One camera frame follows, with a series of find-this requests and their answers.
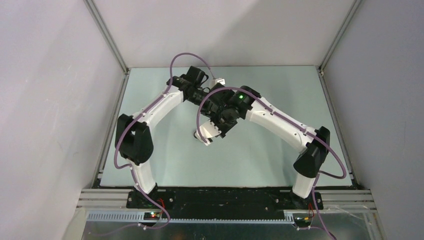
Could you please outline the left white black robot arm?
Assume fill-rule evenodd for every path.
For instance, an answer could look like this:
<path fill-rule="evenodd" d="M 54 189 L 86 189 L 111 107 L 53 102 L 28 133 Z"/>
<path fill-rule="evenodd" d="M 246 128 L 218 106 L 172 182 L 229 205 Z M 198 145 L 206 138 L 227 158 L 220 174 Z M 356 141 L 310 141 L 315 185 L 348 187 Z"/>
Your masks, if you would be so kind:
<path fill-rule="evenodd" d="M 171 76 L 164 90 L 140 111 L 118 117 L 115 133 L 114 165 L 116 169 L 129 167 L 135 188 L 141 192 L 138 201 L 145 208 L 158 202 L 150 157 L 154 151 L 152 132 L 171 110 L 187 100 L 191 93 L 201 91 L 209 76 L 200 68 L 190 66 L 181 76 Z"/>

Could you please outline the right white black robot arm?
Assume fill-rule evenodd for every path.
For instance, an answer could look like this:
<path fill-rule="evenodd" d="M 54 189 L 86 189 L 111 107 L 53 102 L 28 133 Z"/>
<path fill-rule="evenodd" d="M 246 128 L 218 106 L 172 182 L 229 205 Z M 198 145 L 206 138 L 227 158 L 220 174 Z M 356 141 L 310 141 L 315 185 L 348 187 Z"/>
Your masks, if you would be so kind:
<path fill-rule="evenodd" d="M 330 131 L 327 128 L 315 129 L 304 125 L 273 107 L 247 86 L 237 88 L 217 84 L 204 95 L 198 114 L 209 119 L 196 126 L 194 136 L 207 146 L 212 138 L 223 137 L 238 119 L 258 124 L 287 142 L 299 153 L 293 164 L 296 179 L 292 186 L 291 204 L 297 209 L 304 209 L 310 204 L 313 186 L 330 152 Z"/>

